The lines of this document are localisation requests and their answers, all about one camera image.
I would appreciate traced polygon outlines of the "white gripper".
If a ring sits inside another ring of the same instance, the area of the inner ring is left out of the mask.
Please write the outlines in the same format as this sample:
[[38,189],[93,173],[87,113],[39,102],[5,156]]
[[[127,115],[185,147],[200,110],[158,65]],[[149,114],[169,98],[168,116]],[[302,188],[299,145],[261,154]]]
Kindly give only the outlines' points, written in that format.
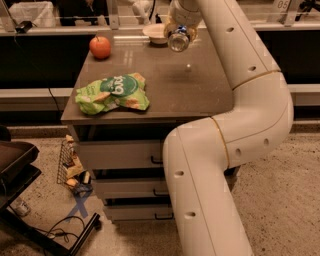
[[168,39],[178,25],[187,26],[189,41],[193,42],[198,35],[198,24],[202,20],[196,0],[172,0],[169,13],[164,23],[164,37]]

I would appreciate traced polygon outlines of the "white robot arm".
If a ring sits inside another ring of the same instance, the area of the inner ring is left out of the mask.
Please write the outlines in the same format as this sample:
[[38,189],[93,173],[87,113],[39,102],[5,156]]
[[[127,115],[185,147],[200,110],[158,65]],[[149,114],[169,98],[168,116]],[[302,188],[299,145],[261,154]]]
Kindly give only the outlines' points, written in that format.
[[254,256],[225,170],[289,134],[293,102],[279,66],[236,0],[172,0],[164,34],[175,51],[205,24],[233,93],[231,111],[173,129],[163,167],[184,256]]

